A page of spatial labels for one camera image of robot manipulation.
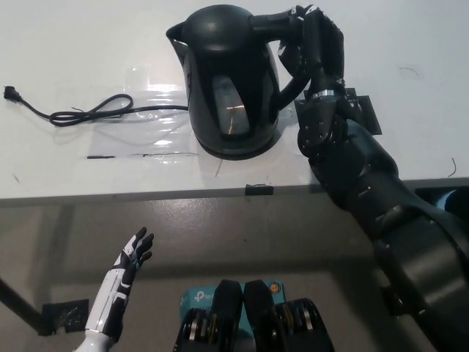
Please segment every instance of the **white table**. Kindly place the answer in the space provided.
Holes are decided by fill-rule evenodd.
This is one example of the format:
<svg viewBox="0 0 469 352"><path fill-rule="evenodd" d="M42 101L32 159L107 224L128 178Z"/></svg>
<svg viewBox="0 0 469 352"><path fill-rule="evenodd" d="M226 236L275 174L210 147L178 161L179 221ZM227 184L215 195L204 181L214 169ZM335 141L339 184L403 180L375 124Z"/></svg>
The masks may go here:
<svg viewBox="0 0 469 352"><path fill-rule="evenodd" d="M165 31L214 1L3 1L0 82L42 111L89 109L122 92L133 67L152 82L183 85ZM294 2L231 1L254 14ZM468 183L469 3L453 0L319 0L345 36L346 82L369 95L377 140L414 186ZM281 84L289 76L278 63ZM298 126L268 152L223 161L191 136L191 158L87 160L96 124L54 128L25 107L0 100L0 205L110 199L242 195L246 184L275 194L310 191L317 181L297 151ZM457 164L454 171L452 158Z"/></svg>

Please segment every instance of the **kettle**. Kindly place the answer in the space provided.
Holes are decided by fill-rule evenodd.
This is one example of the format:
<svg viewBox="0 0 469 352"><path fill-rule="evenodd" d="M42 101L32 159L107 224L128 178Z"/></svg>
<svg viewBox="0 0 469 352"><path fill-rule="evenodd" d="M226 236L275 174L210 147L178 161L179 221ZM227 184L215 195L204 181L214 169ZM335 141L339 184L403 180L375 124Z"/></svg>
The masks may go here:
<svg viewBox="0 0 469 352"><path fill-rule="evenodd" d="M254 16L241 7L213 5L166 36L184 71L191 124L203 148L222 158L249 158L265 150L278 112L308 83L298 69L300 31L292 16ZM282 91L268 45L274 40L283 40L280 54L287 48L296 60L294 70L287 67L295 76Z"/></svg>

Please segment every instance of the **power cord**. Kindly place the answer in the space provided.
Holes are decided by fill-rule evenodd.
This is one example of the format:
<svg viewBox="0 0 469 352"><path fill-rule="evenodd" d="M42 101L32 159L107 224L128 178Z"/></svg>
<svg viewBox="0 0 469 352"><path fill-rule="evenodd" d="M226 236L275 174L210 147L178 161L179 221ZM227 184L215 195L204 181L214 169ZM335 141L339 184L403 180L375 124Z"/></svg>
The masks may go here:
<svg viewBox="0 0 469 352"><path fill-rule="evenodd" d="M133 99L129 94L116 94L104 100L100 105L89 111L58 111L53 114L47 115L41 111L36 110L30 103L25 101L20 93L12 87L6 86L3 93L5 99L23 104L26 108L33 111L36 115L49 120L52 125L57 127L67 127L77 125L86 121L93 121L102 119L104 117L121 117L124 114L132 114L133 112L152 111L152 110L188 110L187 106L181 105L155 105L155 106L142 106L141 108L133 108ZM128 104L120 109L99 111L111 101L116 99L127 99Z"/></svg>

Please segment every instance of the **kettle base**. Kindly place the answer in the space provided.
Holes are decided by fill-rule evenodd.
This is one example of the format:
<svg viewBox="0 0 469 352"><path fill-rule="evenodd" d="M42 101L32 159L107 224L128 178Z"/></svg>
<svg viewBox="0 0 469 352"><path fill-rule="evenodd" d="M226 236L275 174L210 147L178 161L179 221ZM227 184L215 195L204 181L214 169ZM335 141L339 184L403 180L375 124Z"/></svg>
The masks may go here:
<svg viewBox="0 0 469 352"><path fill-rule="evenodd" d="M200 146L202 147L203 150L205 150L210 155L215 156L216 158L224 159L224 160L231 160L231 161L240 161L240 160L247 160L247 159L255 158L255 157L267 152L271 147L273 147L275 145L275 143L278 141L279 138L280 138L280 133L278 131L275 131L272 138L270 138L270 140L264 146L262 146L261 148L259 148L258 150L255 150L253 152L243 153L243 154L229 154L229 153L216 152L216 151L211 150L210 148L204 146L204 144L202 142L200 142L199 140L198 140L198 142L199 142L199 144L200 144Z"/></svg>

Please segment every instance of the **robotic hand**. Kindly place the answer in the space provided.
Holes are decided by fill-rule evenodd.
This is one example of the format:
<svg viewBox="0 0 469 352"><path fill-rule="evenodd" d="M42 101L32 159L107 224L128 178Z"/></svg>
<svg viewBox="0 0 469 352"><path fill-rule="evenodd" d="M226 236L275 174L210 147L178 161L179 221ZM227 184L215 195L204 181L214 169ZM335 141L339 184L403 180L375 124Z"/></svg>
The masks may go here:
<svg viewBox="0 0 469 352"><path fill-rule="evenodd" d="M119 341L136 272L152 256L149 250L154 235L145 237L146 233L142 227L130 239L106 274L86 323L86 338L77 352L107 352Z"/></svg>

